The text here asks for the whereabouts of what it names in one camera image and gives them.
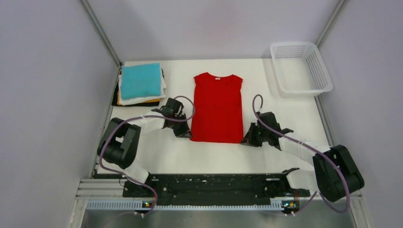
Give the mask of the red t shirt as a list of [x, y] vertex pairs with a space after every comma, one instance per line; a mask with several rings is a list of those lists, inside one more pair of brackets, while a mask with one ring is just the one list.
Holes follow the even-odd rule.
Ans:
[[241, 88], [236, 75], [218, 77], [208, 72], [194, 77], [195, 114], [191, 141], [240, 143], [244, 136]]

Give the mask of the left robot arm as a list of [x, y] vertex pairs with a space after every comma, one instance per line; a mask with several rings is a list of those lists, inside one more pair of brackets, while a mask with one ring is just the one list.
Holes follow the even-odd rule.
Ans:
[[100, 167], [135, 183], [134, 190], [140, 196], [149, 195], [153, 188], [147, 180], [149, 172], [135, 161], [140, 140], [164, 128], [172, 129], [177, 138], [191, 138], [189, 118], [183, 110], [177, 98], [168, 98], [165, 105], [144, 115], [127, 120], [112, 118], [97, 149]]

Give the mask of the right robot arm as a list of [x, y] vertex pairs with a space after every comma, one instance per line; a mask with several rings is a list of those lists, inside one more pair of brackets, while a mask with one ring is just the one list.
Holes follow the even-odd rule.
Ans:
[[365, 186], [361, 172], [345, 146], [320, 145], [291, 129], [282, 129], [272, 112], [257, 113], [257, 117], [257, 122], [251, 123], [241, 144], [261, 147], [263, 143], [268, 143], [313, 167], [311, 171], [300, 168], [285, 171], [286, 178], [278, 183], [283, 195], [291, 196], [298, 189], [312, 190], [335, 202]]

